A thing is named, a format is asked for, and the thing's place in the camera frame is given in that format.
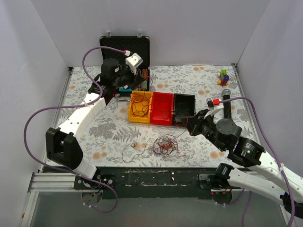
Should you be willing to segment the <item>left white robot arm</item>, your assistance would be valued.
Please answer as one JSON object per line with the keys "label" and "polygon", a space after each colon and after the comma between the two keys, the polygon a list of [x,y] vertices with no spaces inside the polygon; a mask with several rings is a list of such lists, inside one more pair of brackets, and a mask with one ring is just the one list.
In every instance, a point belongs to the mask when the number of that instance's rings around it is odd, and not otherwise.
{"label": "left white robot arm", "polygon": [[46,132],[47,158],[85,177],[84,183],[90,189],[98,188],[101,178],[96,174],[97,168],[84,157],[78,141],[120,87],[135,88],[144,81],[139,68],[141,63],[142,59],[136,55],[127,57],[123,65],[116,59],[105,59],[101,73],[93,79],[81,103],[82,107],[77,108],[58,128],[49,128]]}

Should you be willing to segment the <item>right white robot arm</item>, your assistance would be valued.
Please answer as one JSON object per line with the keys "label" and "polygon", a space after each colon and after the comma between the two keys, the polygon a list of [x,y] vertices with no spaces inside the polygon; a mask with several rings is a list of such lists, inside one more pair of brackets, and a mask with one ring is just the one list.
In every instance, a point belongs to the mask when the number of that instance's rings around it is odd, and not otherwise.
{"label": "right white robot arm", "polygon": [[284,168],[288,183],[293,192],[294,207],[282,176],[280,165],[265,149],[255,141],[241,136],[241,127],[231,119],[220,119],[208,115],[208,110],[196,115],[181,118],[191,136],[203,135],[220,151],[227,151],[227,158],[239,166],[257,172],[258,177],[245,173],[229,164],[221,163],[214,175],[203,182],[211,187],[240,187],[267,197],[286,211],[294,211],[298,218],[303,217],[303,179]]}

